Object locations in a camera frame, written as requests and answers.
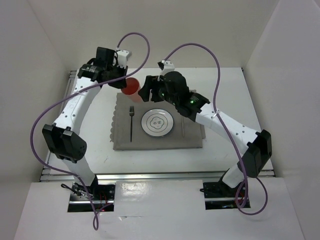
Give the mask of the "red plastic cup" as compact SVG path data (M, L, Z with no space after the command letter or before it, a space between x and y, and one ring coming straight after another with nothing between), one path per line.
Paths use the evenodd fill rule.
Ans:
M138 94L141 89L140 82L134 77L128 77L125 81L126 87L121 89L121 92L134 103L140 103L142 101L142 98Z

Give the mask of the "dark metal fork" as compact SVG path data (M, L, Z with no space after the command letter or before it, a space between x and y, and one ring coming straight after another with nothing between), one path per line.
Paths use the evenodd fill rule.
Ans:
M135 116L135 107L131 105L129 107L129 116L130 116L130 142L133 139L133 117Z

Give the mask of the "white patterned plate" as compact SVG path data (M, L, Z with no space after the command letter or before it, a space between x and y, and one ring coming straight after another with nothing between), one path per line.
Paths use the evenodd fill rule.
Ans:
M174 128L173 116L161 108L146 111L141 117L140 123L144 133L153 138L162 138Z

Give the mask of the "grey cloth placemat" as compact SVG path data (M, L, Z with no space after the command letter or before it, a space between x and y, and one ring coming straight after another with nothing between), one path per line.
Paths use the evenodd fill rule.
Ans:
M130 106L134 106L132 142L130 142ZM168 111L174 120L173 130L164 137L150 137L141 127L141 119L151 109ZM184 117L184 137L182 135L182 115L166 101L133 102L123 93L116 96L116 106L112 117L110 139L115 151L129 150L169 150L202 148L206 138L203 125Z

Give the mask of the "grey table knife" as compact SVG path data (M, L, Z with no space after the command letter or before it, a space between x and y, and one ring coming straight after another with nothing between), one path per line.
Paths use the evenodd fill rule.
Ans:
M185 137L185 118L181 117L182 137Z

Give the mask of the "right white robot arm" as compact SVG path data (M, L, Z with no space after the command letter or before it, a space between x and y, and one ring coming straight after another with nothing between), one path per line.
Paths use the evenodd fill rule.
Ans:
M272 138L268 131L258 132L214 109L206 97L189 90L185 77L177 71L148 75L138 94L144 102L172 104L183 117L235 143L241 159L220 178L218 190L223 196L230 196L245 177L256 178L272 156Z

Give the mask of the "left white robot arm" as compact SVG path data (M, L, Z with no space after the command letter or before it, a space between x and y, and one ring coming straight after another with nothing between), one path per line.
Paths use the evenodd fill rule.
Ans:
M42 128L50 152L62 160L69 172L76 175L74 180L88 200L99 195L99 187L98 179L85 158L87 143L80 137L81 125L93 99L102 88L100 83L120 78L111 86L116 89L127 86L124 77L130 55L128 50L98 47L96 56L78 70L73 90L75 97L66 103L53 124L46 124Z

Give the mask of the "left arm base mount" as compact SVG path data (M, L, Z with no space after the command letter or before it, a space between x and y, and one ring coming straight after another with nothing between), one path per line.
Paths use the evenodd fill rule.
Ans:
M68 213L93 212L90 198L94 209L97 212L113 212L115 205L116 184L103 184L98 192L87 194L84 189L79 188L74 183L68 186L64 183L60 185L63 189L69 190Z

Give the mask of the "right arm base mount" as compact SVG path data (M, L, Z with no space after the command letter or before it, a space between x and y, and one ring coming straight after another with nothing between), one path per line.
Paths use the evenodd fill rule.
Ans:
M236 188L230 188L221 182L204 182L199 189L204 195L206 210L236 209Z

